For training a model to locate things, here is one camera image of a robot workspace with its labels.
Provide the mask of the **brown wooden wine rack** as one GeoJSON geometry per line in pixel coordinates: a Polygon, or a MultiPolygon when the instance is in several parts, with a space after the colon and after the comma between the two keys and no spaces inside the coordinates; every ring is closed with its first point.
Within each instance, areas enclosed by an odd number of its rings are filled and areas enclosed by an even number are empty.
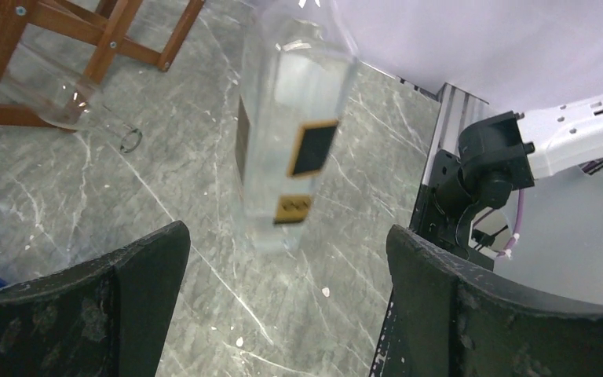
{"type": "MultiPolygon", "coordinates": [[[[162,50],[140,44],[128,33],[140,1],[99,1],[87,9],[76,1],[0,1],[0,81],[13,62],[16,44],[28,31],[61,62],[102,83],[116,57],[127,57],[166,72],[174,62],[203,1],[186,1],[162,50]]],[[[0,104],[0,126],[49,128],[50,123],[18,104],[0,104]]]]}

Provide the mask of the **clear square gold-label bottle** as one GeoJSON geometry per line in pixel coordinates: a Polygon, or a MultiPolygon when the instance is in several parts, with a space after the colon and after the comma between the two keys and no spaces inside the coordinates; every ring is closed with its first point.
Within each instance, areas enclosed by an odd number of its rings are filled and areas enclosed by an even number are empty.
{"type": "Polygon", "coordinates": [[[245,31],[237,224],[260,252],[295,250],[342,121],[358,49],[333,1],[272,1],[245,31]]]}

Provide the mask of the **clear round glass bottle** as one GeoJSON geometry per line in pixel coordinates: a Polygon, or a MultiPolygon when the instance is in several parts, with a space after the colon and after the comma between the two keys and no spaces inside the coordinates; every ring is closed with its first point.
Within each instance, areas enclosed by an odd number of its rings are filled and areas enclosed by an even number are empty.
{"type": "Polygon", "coordinates": [[[53,126],[111,138],[122,154],[142,141],[140,129],[105,104],[96,83],[26,42],[17,44],[0,92],[53,126]]]}

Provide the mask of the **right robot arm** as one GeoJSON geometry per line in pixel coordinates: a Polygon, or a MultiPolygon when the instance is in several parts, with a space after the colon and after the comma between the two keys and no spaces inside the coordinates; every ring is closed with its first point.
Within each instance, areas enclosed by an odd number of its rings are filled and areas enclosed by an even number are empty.
{"type": "Polygon", "coordinates": [[[526,112],[497,113],[489,104],[451,84],[437,95],[440,113],[422,177],[411,229],[460,258],[492,269],[472,247],[474,226],[485,209],[518,196],[511,236],[496,252],[509,258],[521,236],[524,192],[538,180],[584,165],[603,167],[603,94],[526,112]]]}

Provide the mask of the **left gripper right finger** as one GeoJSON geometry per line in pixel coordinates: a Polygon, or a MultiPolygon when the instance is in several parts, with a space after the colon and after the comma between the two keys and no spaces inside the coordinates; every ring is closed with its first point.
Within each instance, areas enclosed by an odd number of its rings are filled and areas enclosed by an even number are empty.
{"type": "Polygon", "coordinates": [[[373,376],[603,376],[603,306],[505,279],[394,225],[373,376]]]}

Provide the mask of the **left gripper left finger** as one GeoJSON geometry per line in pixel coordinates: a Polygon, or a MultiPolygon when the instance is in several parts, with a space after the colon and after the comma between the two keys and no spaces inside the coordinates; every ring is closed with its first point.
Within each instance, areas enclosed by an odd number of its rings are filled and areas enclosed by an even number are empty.
{"type": "Polygon", "coordinates": [[[0,376],[153,376],[188,262],[174,221],[118,250],[0,288],[0,376]]]}

